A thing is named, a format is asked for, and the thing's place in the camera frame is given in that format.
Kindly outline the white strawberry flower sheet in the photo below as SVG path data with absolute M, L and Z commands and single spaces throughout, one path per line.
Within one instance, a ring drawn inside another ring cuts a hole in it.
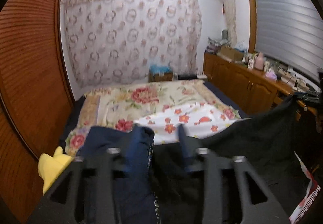
M 210 104 L 196 102 L 143 116 L 134 123 L 152 129 L 154 145 L 162 145 L 179 141 L 178 128 L 180 126 L 184 127 L 187 136 L 204 139 L 243 120 L 240 117 L 229 116 L 229 114 L 234 113 L 221 111 Z

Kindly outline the dark navy bed blanket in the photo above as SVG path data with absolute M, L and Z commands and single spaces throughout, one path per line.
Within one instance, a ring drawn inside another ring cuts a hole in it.
M 219 98 L 225 105 L 230 105 L 235 110 L 239 112 L 239 115 L 241 118 L 247 118 L 248 115 L 246 115 L 245 112 L 229 97 L 227 97 L 221 90 L 219 90 L 217 87 L 215 87 L 212 83 L 205 81 L 204 85 L 217 97 Z

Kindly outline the pink jug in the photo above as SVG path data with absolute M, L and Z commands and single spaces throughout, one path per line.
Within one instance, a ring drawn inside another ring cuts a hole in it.
M 264 54 L 262 52 L 255 55 L 254 68 L 257 70 L 264 69 Z

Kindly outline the small box with blue cloth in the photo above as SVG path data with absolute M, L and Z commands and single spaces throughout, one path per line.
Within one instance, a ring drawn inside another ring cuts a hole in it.
M 172 81 L 173 71 L 169 66 L 159 66 L 153 64 L 149 67 L 148 82 Z

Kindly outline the cardboard box on cabinet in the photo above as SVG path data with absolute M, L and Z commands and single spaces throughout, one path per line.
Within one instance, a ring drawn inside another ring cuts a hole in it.
M 244 54 L 239 50 L 233 49 L 228 46 L 222 46 L 218 52 L 218 55 L 228 58 L 231 61 L 241 61 Z

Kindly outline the folded navy blue garment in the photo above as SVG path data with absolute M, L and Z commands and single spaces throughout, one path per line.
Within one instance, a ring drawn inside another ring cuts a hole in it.
M 121 223 L 158 223 L 159 212 L 148 183 L 154 132 L 134 126 L 130 132 L 94 126 L 79 150 L 83 157 L 101 154 L 109 148 L 125 152 L 125 169 L 113 180 L 113 198 Z

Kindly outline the black t-shirt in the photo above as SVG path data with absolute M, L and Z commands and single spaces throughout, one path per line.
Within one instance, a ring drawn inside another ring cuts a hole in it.
M 290 218 L 302 223 L 310 207 L 309 179 L 294 149 L 298 141 L 296 101 L 287 97 L 273 110 L 236 122 L 203 139 L 202 145 L 222 157 L 247 158 Z M 150 165 L 158 197 L 160 223 L 200 223 L 203 177 L 189 179 L 177 142 L 156 145 Z

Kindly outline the grey window blind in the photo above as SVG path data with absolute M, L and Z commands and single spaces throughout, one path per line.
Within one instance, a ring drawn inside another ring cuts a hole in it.
M 257 52 L 314 81 L 322 68 L 322 18 L 311 0 L 255 0 Z

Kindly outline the wooden louvered wardrobe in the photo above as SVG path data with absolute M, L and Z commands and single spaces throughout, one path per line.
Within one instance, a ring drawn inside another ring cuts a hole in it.
M 59 7 L 7 0 L 1 9 L 1 200 L 20 223 L 42 196 L 38 159 L 54 152 L 73 107 Z

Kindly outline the wooden sideboard cabinet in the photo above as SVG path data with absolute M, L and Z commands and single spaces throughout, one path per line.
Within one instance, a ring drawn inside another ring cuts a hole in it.
M 262 71 L 230 63 L 215 54 L 204 53 L 204 74 L 210 83 L 248 115 L 267 112 L 296 91 L 282 81 L 273 81 Z

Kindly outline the circle-patterned lace curtain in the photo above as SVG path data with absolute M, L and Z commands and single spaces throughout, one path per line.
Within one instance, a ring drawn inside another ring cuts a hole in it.
M 65 0 L 69 60 L 80 87 L 130 84 L 152 65 L 197 72 L 198 0 Z

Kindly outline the stack of papers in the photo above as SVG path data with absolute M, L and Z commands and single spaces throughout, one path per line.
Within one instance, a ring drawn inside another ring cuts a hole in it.
M 208 38 L 208 45 L 206 47 L 205 52 L 210 54 L 217 54 L 219 50 L 222 48 L 222 46 L 227 45 L 228 41 L 227 39 L 211 39 Z

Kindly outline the yellow plush toy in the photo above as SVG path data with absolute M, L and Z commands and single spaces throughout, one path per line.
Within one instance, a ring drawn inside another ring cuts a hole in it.
M 58 146 L 52 156 L 41 154 L 38 162 L 38 173 L 43 179 L 43 194 L 51 187 L 59 175 L 73 161 L 73 157 L 63 153 L 62 147 Z

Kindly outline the folded circle-patterned dark garment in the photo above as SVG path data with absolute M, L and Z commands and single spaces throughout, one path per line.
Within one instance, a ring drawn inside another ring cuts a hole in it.
M 148 152 L 148 171 L 151 171 L 151 161 L 153 157 L 153 144 L 150 145 L 149 147 L 149 152 Z M 153 192 L 153 197 L 154 197 L 154 211 L 155 211 L 155 217 L 156 217 L 156 224 L 161 224 L 162 220 L 160 217 L 160 208 L 159 208 L 159 201 L 158 201 L 158 196 Z

